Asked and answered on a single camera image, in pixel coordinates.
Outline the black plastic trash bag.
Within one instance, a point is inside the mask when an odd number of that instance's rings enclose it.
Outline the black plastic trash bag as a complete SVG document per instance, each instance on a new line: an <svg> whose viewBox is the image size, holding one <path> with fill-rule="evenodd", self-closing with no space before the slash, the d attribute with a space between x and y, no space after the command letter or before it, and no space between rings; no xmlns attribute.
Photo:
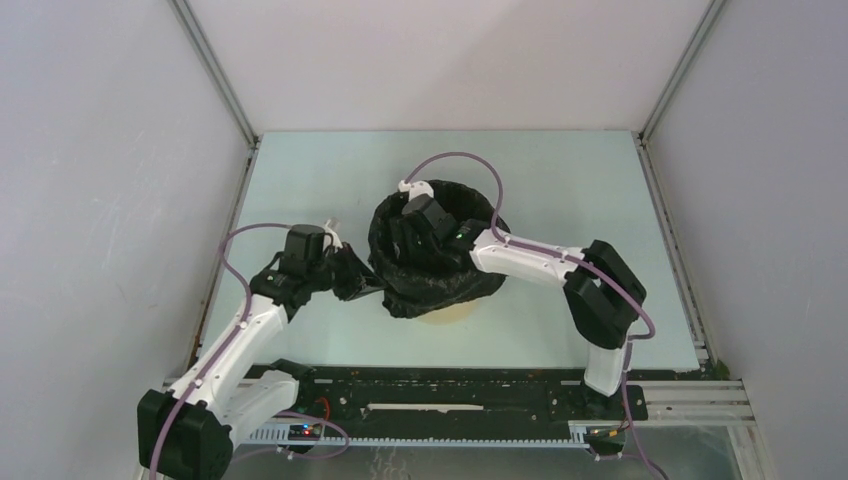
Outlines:
<svg viewBox="0 0 848 480"><path fill-rule="evenodd" d="M491 226L494 207L478 190L429 180L435 197L407 202L396 192L378 204L368 231L368 263L386 283L382 305L395 318L412 319L454 304L488 297L506 280L478 269L471 259L475 239ZM394 220L417 221L433 230L437 269L402 267L394 248Z"/></svg>

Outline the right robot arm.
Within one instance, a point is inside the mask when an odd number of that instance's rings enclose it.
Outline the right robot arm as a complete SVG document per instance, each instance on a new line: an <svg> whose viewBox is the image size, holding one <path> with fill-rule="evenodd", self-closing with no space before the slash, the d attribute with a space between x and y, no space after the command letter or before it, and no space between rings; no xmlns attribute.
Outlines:
<svg viewBox="0 0 848 480"><path fill-rule="evenodd" d="M398 259L409 265L560 288L588 344L583 408L606 418L620 407L631 327L644 313L647 291L609 243L565 248L514 237L490 221L458 221L428 194L409 200L389 230Z"/></svg>

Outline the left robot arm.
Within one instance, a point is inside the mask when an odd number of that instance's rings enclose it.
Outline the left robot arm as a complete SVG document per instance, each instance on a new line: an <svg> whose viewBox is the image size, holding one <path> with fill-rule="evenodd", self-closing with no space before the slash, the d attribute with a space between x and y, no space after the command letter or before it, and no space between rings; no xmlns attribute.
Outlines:
<svg viewBox="0 0 848 480"><path fill-rule="evenodd" d="M265 345L314 294L330 291L353 301L385 288L332 223L282 228L282 250L251 279L221 261L243 289L237 312L180 378L140 399L139 463L150 478L220 479L238 447L272 417L311 412L316 390L301 380L305 366L286 362L246 389L239 385Z"/></svg>

